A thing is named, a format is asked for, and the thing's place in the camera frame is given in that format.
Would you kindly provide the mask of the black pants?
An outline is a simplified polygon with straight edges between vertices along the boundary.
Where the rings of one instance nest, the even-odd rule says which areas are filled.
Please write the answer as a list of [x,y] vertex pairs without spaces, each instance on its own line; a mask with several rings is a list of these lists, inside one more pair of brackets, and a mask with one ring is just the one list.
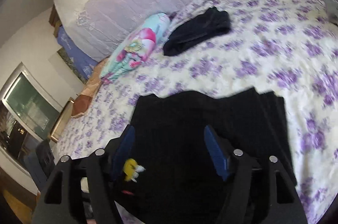
[[195,91],[139,97],[131,158],[144,167],[121,181],[117,203],[145,223],[213,223],[226,191],[204,143],[204,128],[254,158],[281,160],[293,175],[285,101],[250,88],[214,99]]

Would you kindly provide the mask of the blue patterned cloth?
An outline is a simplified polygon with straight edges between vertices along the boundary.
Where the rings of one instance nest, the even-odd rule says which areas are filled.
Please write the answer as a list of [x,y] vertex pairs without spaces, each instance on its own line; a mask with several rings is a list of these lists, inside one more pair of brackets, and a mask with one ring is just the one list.
[[81,81],[87,81],[98,62],[75,45],[63,26],[59,27],[56,40],[62,46],[58,54],[65,60],[67,66],[76,72]]

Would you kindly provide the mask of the folded floral teal quilt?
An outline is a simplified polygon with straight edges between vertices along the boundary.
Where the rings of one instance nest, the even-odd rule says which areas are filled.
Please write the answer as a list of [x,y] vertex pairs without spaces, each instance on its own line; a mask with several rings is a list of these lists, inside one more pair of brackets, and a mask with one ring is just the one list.
[[101,70],[102,83],[110,84],[146,62],[156,45],[162,41],[170,23],[170,17],[165,13],[145,19],[109,56]]

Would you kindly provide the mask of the white framed window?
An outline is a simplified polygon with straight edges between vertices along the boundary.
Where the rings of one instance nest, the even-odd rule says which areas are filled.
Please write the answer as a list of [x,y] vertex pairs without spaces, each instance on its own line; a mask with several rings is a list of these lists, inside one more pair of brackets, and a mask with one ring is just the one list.
[[39,142],[50,138],[63,107],[20,63],[1,88],[1,102]]

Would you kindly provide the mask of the folded black garment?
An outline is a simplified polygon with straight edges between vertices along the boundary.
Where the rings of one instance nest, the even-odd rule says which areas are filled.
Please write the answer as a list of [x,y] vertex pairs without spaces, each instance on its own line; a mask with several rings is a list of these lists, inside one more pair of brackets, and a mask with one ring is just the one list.
[[163,46],[164,56],[178,56],[210,38],[228,34],[231,30],[230,15],[216,7],[178,26]]

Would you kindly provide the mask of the purple floral bed sheet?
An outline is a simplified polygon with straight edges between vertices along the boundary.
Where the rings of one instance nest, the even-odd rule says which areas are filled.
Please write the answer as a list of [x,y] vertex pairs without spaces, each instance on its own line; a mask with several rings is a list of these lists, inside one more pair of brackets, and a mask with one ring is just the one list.
[[192,0],[172,27],[212,6],[229,13],[229,34],[176,57],[158,46],[141,67],[100,88],[86,114],[68,123],[55,155],[87,156],[120,136],[142,95],[271,90],[285,99],[297,192],[308,222],[317,223],[337,194],[337,27],[323,0]]

